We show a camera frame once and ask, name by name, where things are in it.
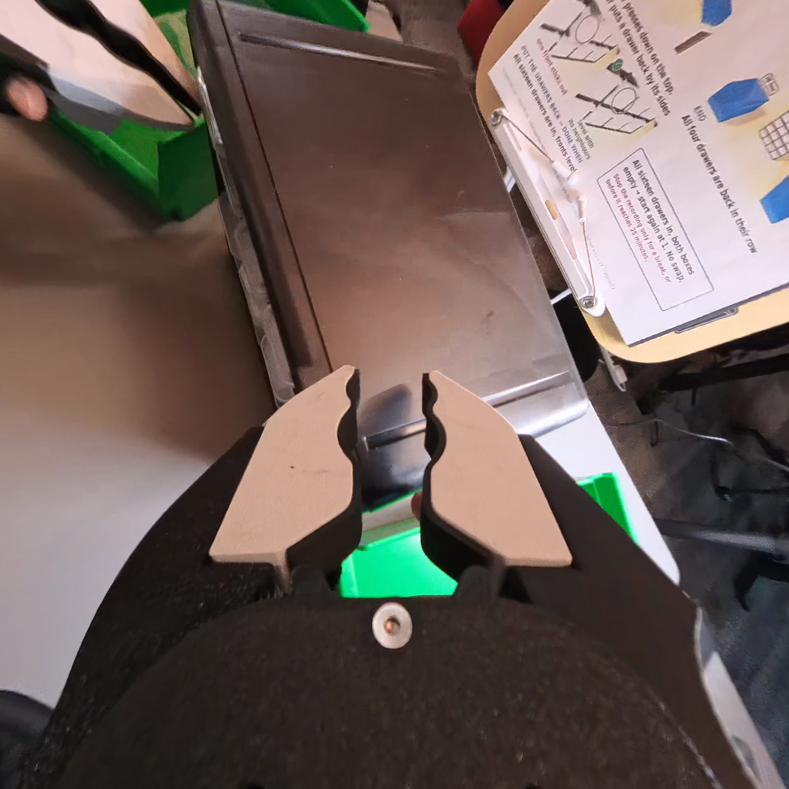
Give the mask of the white desk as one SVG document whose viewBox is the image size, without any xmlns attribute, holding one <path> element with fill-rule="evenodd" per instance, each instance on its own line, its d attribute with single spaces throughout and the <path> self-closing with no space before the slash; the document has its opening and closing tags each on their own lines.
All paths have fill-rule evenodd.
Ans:
<svg viewBox="0 0 789 789">
<path fill-rule="evenodd" d="M 214 203 L 162 223 L 2 117 L 1 685 L 54 707 L 113 579 L 274 409 Z"/>
</svg>

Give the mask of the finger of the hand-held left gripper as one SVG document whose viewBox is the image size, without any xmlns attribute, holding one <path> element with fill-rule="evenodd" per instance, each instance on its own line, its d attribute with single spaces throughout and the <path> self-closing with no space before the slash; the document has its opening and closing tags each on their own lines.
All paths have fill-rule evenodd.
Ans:
<svg viewBox="0 0 789 789">
<path fill-rule="evenodd" d="M 50 115 L 58 110 L 74 122 L 106 132 L 123 120 L 167 131 L 192 127 L 192 113 L 153 78 L 91 35 L 59 21 L 38 1 L 2 1 L 3 35 L 47 66 L 53 85 L 46 90 Z"/>
<path fill-rule="evenodd" d="M 142 2 L 40 1 L 39 5 L 65 25 L 91 35 L 123 62 L 148 74 L 190 113 L 201 114 L 201 95 L 193 75 Z"/>
</svg>

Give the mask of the red bag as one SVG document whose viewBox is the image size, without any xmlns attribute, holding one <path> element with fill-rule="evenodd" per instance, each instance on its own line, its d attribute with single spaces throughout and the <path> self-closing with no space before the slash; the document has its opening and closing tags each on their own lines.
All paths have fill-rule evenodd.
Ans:
<svg viewBox="0 0 789 789">
<path fill-rule="evenodd" d="M 473 64 L 479 64 L 491 32 L 512 1 L 468 1 L 457 25 L 458 34 Z"/>
</svg>

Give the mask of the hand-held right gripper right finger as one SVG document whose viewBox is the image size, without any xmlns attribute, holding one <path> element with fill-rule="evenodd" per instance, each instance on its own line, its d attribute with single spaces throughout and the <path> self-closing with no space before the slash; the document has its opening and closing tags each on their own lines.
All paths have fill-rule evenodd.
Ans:
<svg viewBox="0 0 789 789">
<path fill-rule="evenodd" d="M 512 425 L 440 371 L 422 376 L 426 420 L 420 543 L 445 574 L 567 568 L 573 556 Z"/>
</svg>

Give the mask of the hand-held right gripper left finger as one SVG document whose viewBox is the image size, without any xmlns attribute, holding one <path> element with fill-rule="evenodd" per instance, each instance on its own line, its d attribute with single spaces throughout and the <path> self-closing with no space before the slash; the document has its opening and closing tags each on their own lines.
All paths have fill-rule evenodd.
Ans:
<svg viewBox="0 0 789 789">
<path fill-rule="evenodd" d="M 279 586 L 333 586 L 362 533 L 359 370 L 344 365 L 264 424 L 209 550 Z"/>
</svg>

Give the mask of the black drawer cabinet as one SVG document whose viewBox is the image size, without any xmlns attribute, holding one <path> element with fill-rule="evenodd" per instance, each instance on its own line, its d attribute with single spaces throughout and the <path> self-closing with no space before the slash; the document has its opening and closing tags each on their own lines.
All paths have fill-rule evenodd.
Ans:
<svg viewBox="0 0 789 789">
<path fill-rule="evenodd" d="M 365 507 L 421 485 L 427 371 L 519 434 L 580 418 L 585 389 L 457 65 L 236 2 L 187 17 L 275 404 L 359 370 Z"/>
</svg>

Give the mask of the green plastic bin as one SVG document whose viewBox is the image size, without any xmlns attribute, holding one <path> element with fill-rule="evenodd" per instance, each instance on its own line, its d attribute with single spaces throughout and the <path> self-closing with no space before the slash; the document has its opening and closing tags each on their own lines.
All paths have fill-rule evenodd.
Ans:
<svg viewBox="0 0 789 789">
<path fill-rule="evenodd" d="M 639 544 L 617 476 L 601 473 L 576 481 Z M 357 547 L 344 560 L 337 592 L 348 599 L 451 595 L 457 582 L 423 552 L 420 528 L 410 518 L 396 523 L 405 529 Z"/>
<path fill-rule="evenodd" d="M 355 32 L 368 32 L 366 2 L 238 1 Z M 186 25 L 188 1 L 142 1 L 192 76 L 196 74 Z M 168 220 L 191 218 L 217 198 L 212 147 L 202 116 L 189 131 L 165 131 L 123 120 L 109 133 L 54 111 L 51 124 L 103 172 Z"/>
</svg>

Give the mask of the black office chair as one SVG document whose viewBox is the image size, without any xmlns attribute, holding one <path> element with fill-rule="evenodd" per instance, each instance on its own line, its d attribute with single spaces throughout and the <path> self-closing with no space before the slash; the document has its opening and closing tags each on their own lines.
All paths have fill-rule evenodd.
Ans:
<svg viewBox="0 0 789 789">
<path fill-rule="evenodd" d="M 748 596 L 755 583 L 764 578 L 788 584 L 788 538 L 768 533 L 750 531 L 726 531 L 689 521 L 657 518 L 655 525 L 660 533 L 669 538 L 695 540 L 744 551 L 745 565 L 733 582 L 735 598 L 748 611 Z"/>
</svg>

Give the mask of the white page holder bar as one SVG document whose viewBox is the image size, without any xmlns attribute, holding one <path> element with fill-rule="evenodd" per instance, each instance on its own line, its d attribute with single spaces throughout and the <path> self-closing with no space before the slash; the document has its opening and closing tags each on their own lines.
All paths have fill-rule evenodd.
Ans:
<svg viewBox="0 0 789 789">
<path fill-rule="evenodd" d="M 587 199 L 577 174 L 548 154 L 537 134 L 525 131 L 504 107 L 490 114 L 488 125 L 574 300 L 588 315 L 603 316 L 606 304 L 587 235 Z"/>
</svg>

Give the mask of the person's left hand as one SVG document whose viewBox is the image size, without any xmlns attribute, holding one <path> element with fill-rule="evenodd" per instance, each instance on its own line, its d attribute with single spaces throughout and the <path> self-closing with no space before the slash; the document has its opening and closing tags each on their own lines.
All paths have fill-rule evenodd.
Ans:
<svg viewBox="0 0 789 789">
<path fill-rule="evenodd" d="M 50 106 L 44 90 L 24 76 L 11 76 L 2 87 L 2 112 L 45 122 Z"/>
</svg>

